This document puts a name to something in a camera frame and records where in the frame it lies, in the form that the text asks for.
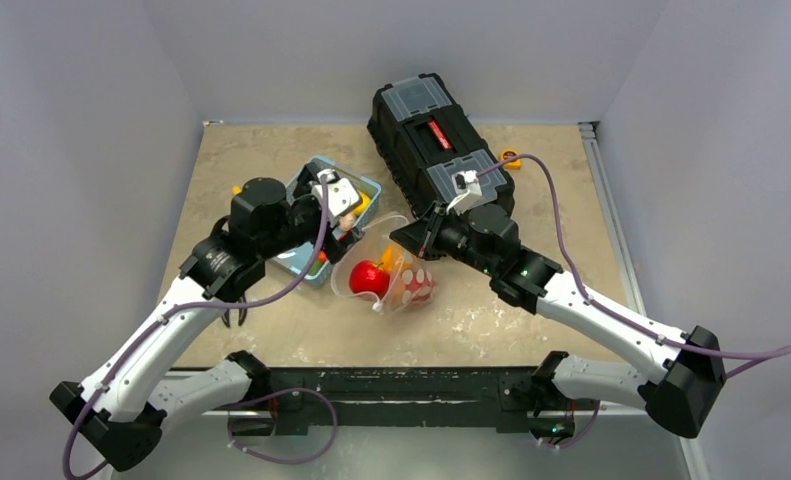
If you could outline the peach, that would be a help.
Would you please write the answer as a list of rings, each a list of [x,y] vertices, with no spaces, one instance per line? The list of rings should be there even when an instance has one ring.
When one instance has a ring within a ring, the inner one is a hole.
[[[416,280],[412,270],[401,272],[389,289],[390,299],[393,305],[395,307],[409,305],[412,298],[421,287],[422,284]]]

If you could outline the red apple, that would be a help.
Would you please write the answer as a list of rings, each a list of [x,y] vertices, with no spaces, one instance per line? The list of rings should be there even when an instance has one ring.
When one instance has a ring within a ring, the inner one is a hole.
[[[382,298],[389,290],[390,274],[381,270],[378,263],[363,260],[351,270],[348,285],[354,294],[370,293]]]

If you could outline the yellow bell pepper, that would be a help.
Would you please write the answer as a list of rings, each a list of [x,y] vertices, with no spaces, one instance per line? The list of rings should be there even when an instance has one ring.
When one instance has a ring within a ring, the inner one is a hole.
[[[378,267],[393,274],[410,264],[410,255],[401,246],[391,243],[378,259]]]

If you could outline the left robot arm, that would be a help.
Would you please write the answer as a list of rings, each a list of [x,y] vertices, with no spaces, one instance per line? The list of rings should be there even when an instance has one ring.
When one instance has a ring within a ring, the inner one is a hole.
[[[248,181],[209,235],[195,245],[155,310],[123,346],[79,382],[64,381],[51,402],[87,440],[102,464],[129,470],[173,427],[222,406],[273,408],[278,391],[267,366],[246,351],[177,385],[164,383],[188,346],[232,309],[247,310],[247,290],[265,275],[266,262],[311,243],[315,253],[342,258],[359,240],[333,231],[360,203],[347,179],[326,170],[293,192],[273,178]]]

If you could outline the polka dot zip bag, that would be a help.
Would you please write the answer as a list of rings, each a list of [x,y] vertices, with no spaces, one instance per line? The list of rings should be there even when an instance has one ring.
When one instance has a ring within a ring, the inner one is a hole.
[[[364,227],[363,238],[333,269],[333,293],[364,302],[381,315],[430,304],[438,283],[429,267],[389,238],[407,225],[405,216],[390,213]]]

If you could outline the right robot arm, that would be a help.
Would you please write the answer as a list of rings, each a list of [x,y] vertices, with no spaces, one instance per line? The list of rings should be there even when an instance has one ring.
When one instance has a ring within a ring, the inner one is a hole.
[[[628,365],[623,378],[597,379],[592,368],[573,377],[573,359],[566,357],[533,379],[540,404],[605,399],[644,410],[677,436],[699,436],[726,383],[720,342],[710,330],[685,332],[578,286],[572,272],[524,246],[518,224],[496,204],[464,214],[431,208],[389,237],[417,258],[447,256],[487,275],[503,302],[578,331]]]

